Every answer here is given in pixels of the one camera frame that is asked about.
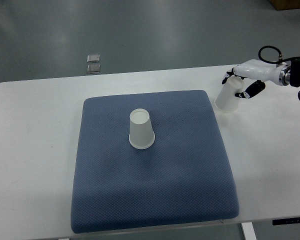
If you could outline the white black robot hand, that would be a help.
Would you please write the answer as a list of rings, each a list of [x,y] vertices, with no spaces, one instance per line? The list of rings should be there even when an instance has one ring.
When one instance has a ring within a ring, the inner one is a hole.
[[[250,99],[266,88],[267,81],[271,81],[278,86],[289,85],[290,70],[291,67],[285,62],[276,64],[251,59],[227,71],[221,83],[224,85],[230,77],[239,77],[242,80],[254,80],[246,90],[234,94],[237,98]]]

